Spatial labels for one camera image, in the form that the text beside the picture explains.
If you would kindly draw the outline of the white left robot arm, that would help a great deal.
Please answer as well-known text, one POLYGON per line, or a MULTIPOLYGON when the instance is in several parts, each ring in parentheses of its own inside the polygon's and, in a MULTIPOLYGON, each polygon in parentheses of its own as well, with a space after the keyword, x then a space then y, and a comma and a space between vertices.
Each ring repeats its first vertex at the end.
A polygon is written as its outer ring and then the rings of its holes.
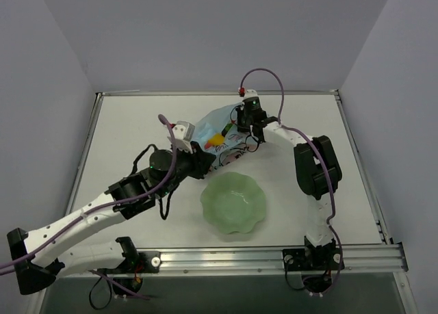
POLYGON ((147 168, 139 169, 143 156, 139 154, 128 176, 84 207, 37 230, 10 231, 7 239, 20 293, 33 294, 57 278, 89 270, 134 272, 144 259, 130 237, 94 246, 83 246, 81 242, 161 204, 163 197, 172 195, 185 178, 203 179, 216 156, 203 151, 196 142, 190 146, 190 151, 153 146, 147 168))

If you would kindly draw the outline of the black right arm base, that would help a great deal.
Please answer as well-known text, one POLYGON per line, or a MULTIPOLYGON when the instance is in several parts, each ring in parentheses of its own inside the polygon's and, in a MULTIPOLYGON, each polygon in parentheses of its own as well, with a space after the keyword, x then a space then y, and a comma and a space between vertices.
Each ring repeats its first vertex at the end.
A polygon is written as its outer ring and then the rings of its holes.
POLYGON ((299 248, 282 249, 284 277, 293 291, 306 291, 311 297, 324 297, 334 286, 345 268, 343 250, 332 239, 324 246, 314 246, 305 238, 299 248), (293 286, 289 273, 301 273, 301 285, 293 286))

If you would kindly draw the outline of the blue printed plastic bag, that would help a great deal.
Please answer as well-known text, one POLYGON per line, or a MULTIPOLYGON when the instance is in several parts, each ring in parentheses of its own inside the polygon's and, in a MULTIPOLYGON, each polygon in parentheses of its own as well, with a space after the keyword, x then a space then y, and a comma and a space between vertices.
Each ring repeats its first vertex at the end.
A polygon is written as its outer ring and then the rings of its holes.
POLYGON ((215 109, 195 124, 192 140, 197 142, 205 152, 214 154, 214 162, 210 170, 217 170, 246 153, 253 153, 263 143, 263 133, 258 127, 250 127, 250 131, 238 131, 237 109, 242 103, 227 105, 215 109), (224 127, 232 122, 233 126, 224 137, 224 143, 205 149, 208 139, 216 133, 221 133, 224 127))

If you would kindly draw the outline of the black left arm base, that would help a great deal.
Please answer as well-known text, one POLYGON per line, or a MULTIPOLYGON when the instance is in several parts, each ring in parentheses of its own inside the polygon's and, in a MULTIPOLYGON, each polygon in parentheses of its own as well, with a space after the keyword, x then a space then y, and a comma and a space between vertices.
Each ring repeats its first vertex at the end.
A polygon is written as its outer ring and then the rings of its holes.
POLYGON ((161 265, 161 252, 157 250, 139 251, 134 246, 130 237, 118 237, 116 243, 121 247, 123 261, 116 268, 107 271, 108 274, 128 274, 131 278, 113 278, 112 289, 115 296, 132 298, 123 288, 115 285, 118 283, 125 289, 138 293, 142 287, 143 280, 140 274, 159 272, 161 265))

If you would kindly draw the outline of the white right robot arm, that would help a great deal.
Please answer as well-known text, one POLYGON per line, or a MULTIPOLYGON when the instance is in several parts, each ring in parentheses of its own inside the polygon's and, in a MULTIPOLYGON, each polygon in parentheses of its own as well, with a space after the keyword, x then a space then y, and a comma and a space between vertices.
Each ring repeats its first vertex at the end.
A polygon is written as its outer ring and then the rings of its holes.
POLYGON ((342 171, 331 140, 325 135, 312 138, 302 131, 282 125, 269 116, 257 96, 246 98, 237 109, 237 129, 249 132, 261 143, 271 143, 293 152, 296 180, 307 195, 307 228, 304 260, 318 268, 328 261, 325 248, 335 243, 331 224, 336 215, 335 191, 342 179, 342 171))

